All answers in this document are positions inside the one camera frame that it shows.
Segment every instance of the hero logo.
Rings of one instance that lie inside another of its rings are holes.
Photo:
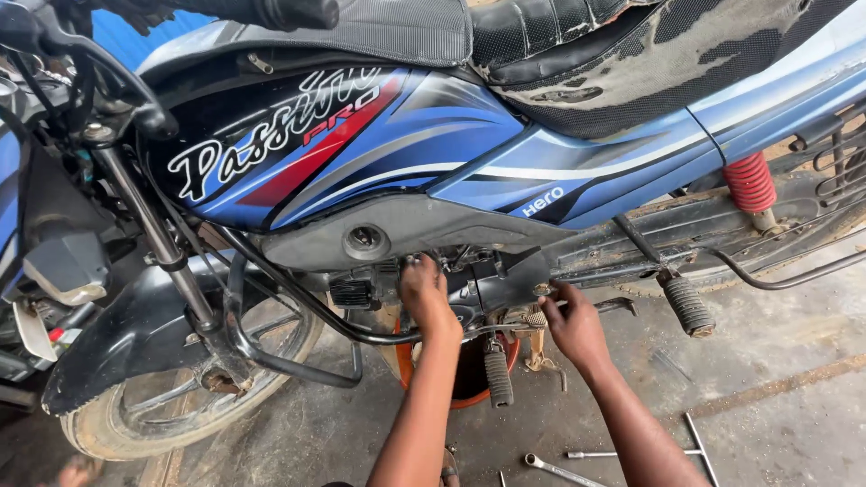
[[[199,201],[206,194],[204,182],[214,170],[217,170],[219,182],[227,183],[261,163],[270,153],[306,146],[319,133],[335,128],[337,120],[348,119],[379,97],[377,81],[381,80],[381,70],[315,71],[300,83],[298,94],[271,105],[277,108],[274,114],[253,128],[244,145],[223,150],[222,142],[210,139],[178,154],[168,163],[169,172],[181,173],[186,179],[178,198]],[[248,119],[241,119],[215,134],[229,131]]]
[[[562,198],[562,195],[564,195],[564,194],[565,194],[565,191],[563,191],[562,188],[557,186],[557,187],[551,189],[549,192],[544,193],[543,197],[538,198],[535,201],[533,201],[532,203],[530,203],[529,206],[527,206],[526,208],[523,209],[523,214],[526,215],[527,217],[531,217],[536,212],[541,211],[541,209],[544,208],[545,206],[549,205],[550,203],[553,203],[557,199]]]

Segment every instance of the red spring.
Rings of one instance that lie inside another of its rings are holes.
[[[776,202],[776,186],[772,184],[763,152],[725,166],[721,174],[727,181],[731,199],[740,210],[760,213]]]

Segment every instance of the blue wall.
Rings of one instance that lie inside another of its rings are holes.
[[[130,70],[139,64],[157,47],[180,37],[191,30],[214,20],[213,17],[191,14],[183,10],[174,11],[175,20],[165,21],[151,28],[147,37],[140,36],[125,20],[106,10],[94,12],[94,40],[107,49]]]

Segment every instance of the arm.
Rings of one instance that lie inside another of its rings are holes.
[[[427,256],[408,265],[400,297],[421,328],[422,349],[409,391],[367,487],[436,487],[463,328],[448,305],[445,276]]]
[[[570,284],[556,287],[568,301],[567,316],[550,297],[539,298],[539,305],[553,341],[598,402],[629,487],[709,486],[614,367],[592,303]]]

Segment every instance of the footrest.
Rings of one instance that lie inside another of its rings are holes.
[[[659,274],[657,281],[662,286],[670,307],[674,309],[676,317],[680,320],[682,330],[688,336],[701,338],[713,334],[715,320],[710,316],[707,307],[695,291],[695,286],[687,277],[672,276],[663,272]]]
[[[484,370],[490,387],[490,405],[494,409],[514,404],[514,390],[508,376],[508,363],[501,346],[484,354]]]

